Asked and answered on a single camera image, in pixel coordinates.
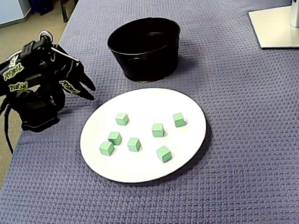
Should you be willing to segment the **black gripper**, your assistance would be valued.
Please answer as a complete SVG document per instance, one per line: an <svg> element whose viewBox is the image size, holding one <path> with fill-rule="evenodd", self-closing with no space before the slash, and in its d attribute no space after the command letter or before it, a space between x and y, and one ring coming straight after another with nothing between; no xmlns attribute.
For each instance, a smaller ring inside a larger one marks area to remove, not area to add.
<svg viewBox="0 0 299 224"><path fill-rule="evenodd" d="M68 55L59 45L49 45L45 53L47 84L61 85L67 93L94 100L94 96L81 85L82 83L91 91L96 91L94 83L85 74L81 61Z"/></svg>

